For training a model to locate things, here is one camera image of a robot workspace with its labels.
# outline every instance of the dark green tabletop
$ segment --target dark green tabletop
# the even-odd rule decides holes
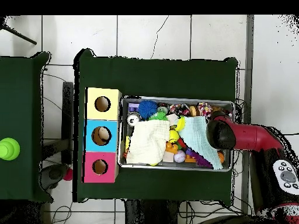
[[[163,200],[222,200],[231,202],[231,170],[177,171],[120,168],[113,184],[82,183],[85,87],[118,89],[124,95],[188,99],[235,100],[237,61],[145,60],[94,57],[82,50],[74,60],[75,94],[79,100],[78,153],[74,154],[77,183],[74,198],[130,198]]]
[[[0,199],[50,202],[39,186],[41,163],[41,71],[49,54],[0,57],[0,140],[18,141],[15,160],[0,159]]]

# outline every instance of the light blue cloth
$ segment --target light blue cloth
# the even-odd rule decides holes
[[[179,135],[190,149],[193,149],[210,162],[214,170],[222,169],[217,150],[208,142],[206,129],[205,117],[185,117],[185,127],[179,131]]]

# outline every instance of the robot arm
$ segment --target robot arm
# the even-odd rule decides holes
[[[252,195],[257,215],[281,217],[288,223],[299,224],[296,167],[285,157],[284,146],[274,134],[259,125],[236,124],[216,111],[207,125],[207,138],[216,149],[251,152]]]

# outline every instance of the metal tray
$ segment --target metal tray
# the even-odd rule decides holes
[[[128,132],[131,132],[131,127],[127,124],[128,104],[140,103],[142,100],[153,100],[154,102],[163,102],[168,104],[182,104],[185,103],[188,106],[194,106],[198,102],[206,102],[211,106],[222,107],[232,112],[232,119],[235,120],[235,104],[231,101],[219,101],[219,100],[197,100],[197,99],[178,99],[178,98],[163,98],[163,97],[145,97],[140,96],[137,99],[130,96],[124,96],[120,100],[122,111],[120,112],[120,125],[119,125],[119,148],[117,161],[121,167],[130,168],[143,168],[143,169],[169,169],[169,170],[191,170],[191,171],[211,171],[211,172],[227,172],[232,168],[233,163],[233,150],[223,150],[224,163],[223,169],[213,170],[199,168],[196,163],[176,163],[176,162],[159,162],[156,166],[150,166],[148,164],[127,164],[123,153],[125,150],[125,140]]]

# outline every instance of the stacked cubes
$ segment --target stacked cubes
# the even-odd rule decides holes
[[[117,141],[121,93],[117,89],[95,87],[86,88],[85,92],[87,125],[82,182],[114,183],[119,171]]]

